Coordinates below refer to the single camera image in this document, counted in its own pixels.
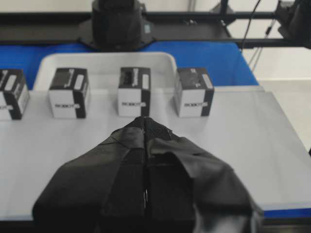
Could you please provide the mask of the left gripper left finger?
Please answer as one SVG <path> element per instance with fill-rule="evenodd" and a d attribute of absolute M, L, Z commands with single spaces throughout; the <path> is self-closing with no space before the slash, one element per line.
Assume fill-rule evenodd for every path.
<path fill-rule="evenodd" d="M 140 233 L 145 204 L 144 119 L 137 117 L 55 172 L 33 207 L 40 233 Z"/>

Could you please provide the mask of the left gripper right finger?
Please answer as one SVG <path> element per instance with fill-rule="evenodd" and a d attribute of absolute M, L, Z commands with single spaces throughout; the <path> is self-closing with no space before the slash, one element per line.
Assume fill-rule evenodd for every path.
<path fill-rule="evenodd" d="M 260 231 L 263 211 L 229 164 L 149 117 L 144 129 L 150 232 Z"/>

